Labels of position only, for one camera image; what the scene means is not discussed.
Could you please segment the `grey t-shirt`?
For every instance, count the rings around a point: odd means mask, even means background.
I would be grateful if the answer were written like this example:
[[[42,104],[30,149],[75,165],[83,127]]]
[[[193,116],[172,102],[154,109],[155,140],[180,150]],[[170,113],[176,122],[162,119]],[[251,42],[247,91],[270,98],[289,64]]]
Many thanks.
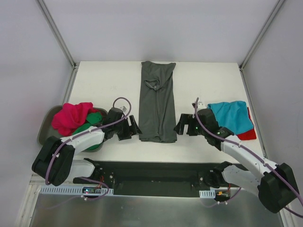
[[[177,141],[173,71],[176,63],[142,62],[139,98],[139,129],[142,142]]]

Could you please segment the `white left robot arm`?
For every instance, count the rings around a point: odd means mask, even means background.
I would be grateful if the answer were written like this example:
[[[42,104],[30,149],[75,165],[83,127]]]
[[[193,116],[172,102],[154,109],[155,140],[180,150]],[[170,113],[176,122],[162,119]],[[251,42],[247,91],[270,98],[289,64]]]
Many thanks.
[[[59,186],[68,178],[80,176],[88,183],[95,184],[100,179],[100,172],[89,161],[83,160],[77,164],[73,160],[74,156],[92,146],[103,144],[115,134],[119,140],[128,140],[141,133],[133,115],[112,107],[102,121],[84,131],[68,137],[47,138],[31,169],[44,178],[47,185]]]

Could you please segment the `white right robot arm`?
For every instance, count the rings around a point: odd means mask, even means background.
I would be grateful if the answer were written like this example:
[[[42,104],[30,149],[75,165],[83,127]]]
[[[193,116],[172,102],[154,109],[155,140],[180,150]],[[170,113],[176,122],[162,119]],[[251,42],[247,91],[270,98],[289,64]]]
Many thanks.
[[[279,165],[242,145],[232,131],[219,125],[211,109],[181,114],[174,131],[182,135],[185,126],[188,136],[204,136],[209,145],[233,157],[244,167],[240,169],[227,161],[221,163],[204,178],[208,186],[219,188],[227,183],[234,184],[256,195],[272,213],[278,213],[295,199],[303,200],[289,165]]]

